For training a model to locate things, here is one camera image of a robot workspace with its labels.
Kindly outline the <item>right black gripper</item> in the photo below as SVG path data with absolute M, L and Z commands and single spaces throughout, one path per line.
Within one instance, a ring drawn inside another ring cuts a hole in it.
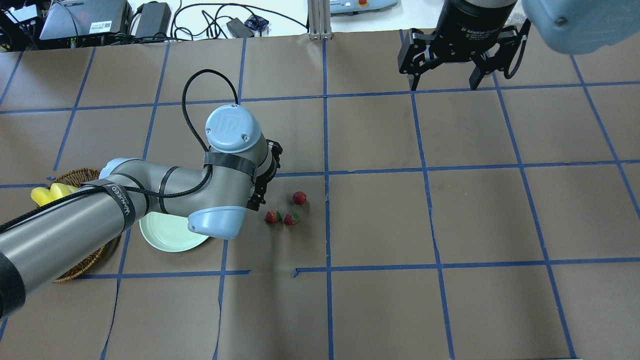
M 531 29 L 528 18 L 520 28 L 506 25 L 516 3 L 446 0 L 432 33 L 409 29 L 398 51 L 397 66 L 398 73 L 407 75 L 410 91 L 418 89 L 424 73 L 442 64 L 474 63 L 468 79 L 471 91 L 496 71 L 512 79 L 521 66 Z

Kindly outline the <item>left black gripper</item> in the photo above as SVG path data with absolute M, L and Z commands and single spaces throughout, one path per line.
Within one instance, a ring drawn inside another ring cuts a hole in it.
M 252 193 L 247 201 L 247 209 L 258 212 L 263 203 L 266 203 L 265 195 L 269 182 L 277 175 L 281 168 L 281 155 L 283 148 L 277 141 L 266 140 L 267 156 L 265 160 L 256 169 L 256 178 Z

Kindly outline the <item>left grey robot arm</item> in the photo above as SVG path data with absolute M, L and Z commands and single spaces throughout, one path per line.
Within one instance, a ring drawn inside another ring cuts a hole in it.
M 213 239 L 238 236 L 247 211 L 265 203 L 282 146 L 242 105 L 215 109 L 205 122 L 203 168 L 116 158 L 98 180 L 1 226 L 1 318 L 150 213 L 187 219 Z

